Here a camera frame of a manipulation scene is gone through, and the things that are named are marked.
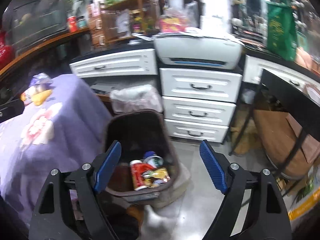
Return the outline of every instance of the white drawer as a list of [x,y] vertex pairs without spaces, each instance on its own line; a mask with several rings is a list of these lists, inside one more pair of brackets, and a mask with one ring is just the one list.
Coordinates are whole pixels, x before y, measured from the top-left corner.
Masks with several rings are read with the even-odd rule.
[[191,98],[162,97],[164,117],[186,122],[228,126],[235,104]]
[[138,49],[93,57],[70,64],[80,78],[123,75],[156,75],[154,49]]
[[221,71],[160,68],[164,96],[236,102],[242,75]]
[[244,82],[259,84],[262,75],[262,70],[266,69],[274,75],[282,78],[288,83],[296,86],[302,90],[306,83],[311,83],[320,88],[320,84],[314,81],[312,78],[301,74],[291,68],[273,63],[264,59],[246,56],[246,63],[244,69]]
[[228,127],[212,124],[200,124],[195,122],[177,121],[171,119],[164,119],[170,136],[195,139],[208,140],[210,142],[222,142]]

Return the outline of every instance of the silver bolt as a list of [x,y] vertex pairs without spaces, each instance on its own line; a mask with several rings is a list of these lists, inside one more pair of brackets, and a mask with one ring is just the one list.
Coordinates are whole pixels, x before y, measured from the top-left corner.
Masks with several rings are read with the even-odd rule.
[[263,169],[262,172],[264,175],[270,175],[270,171],[268,169]]
[[50,173],[52,176],[57,175],[58,174],[58,170],[57,169],[53,169]]
[[85,163],[85,164],[82,165],[82,169],[85,170],[85,171],[90,169],[90,167],[91,167],[90,163]]
[[239,169],[239,165],[236,163],[231,163],[230,168],[233,170],[237,170],[237,169]]

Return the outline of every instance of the red vase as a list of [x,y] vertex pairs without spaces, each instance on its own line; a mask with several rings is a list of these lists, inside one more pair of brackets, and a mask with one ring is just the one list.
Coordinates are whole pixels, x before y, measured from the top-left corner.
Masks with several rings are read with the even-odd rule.
[[5,44],[5,32],[0,31],[0,70],[14,59],[13,48]]

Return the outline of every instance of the purple tablecloth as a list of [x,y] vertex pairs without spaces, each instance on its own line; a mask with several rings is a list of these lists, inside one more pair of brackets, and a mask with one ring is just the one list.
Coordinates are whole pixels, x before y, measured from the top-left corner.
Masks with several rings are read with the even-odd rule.
[[0,191],[29,226],[42,185],[61,172],[92,162],[102,151],[110,113],[89,86],[73,74],[53,79],[41,106],[0,124]]

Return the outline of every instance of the white tile floor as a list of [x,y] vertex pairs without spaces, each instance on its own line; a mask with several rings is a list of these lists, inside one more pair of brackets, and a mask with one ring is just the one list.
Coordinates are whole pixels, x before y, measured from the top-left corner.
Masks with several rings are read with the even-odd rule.
[[[173,141],[180,161],[191,173],[191,183],[187,191],[170,205],[155,210],[160,216],[161,226],[150,225],[145,217],[141,229],[140,240],[201,240],[207,232],[224,195],[216,190],[210,176],[200,158],[199,144],[187,141]],[[228,156],[230,144],[212,144],[216,152],[223,153],[230,162],[238,163],[242,168],[250,171],[261,171],[270,168],[270,163],[260,151],[250,152],[243,157]],[[250,196],[246,190],[243,201]],[[247,206],[239,213],[232,235],[241,231],[247,212]]]

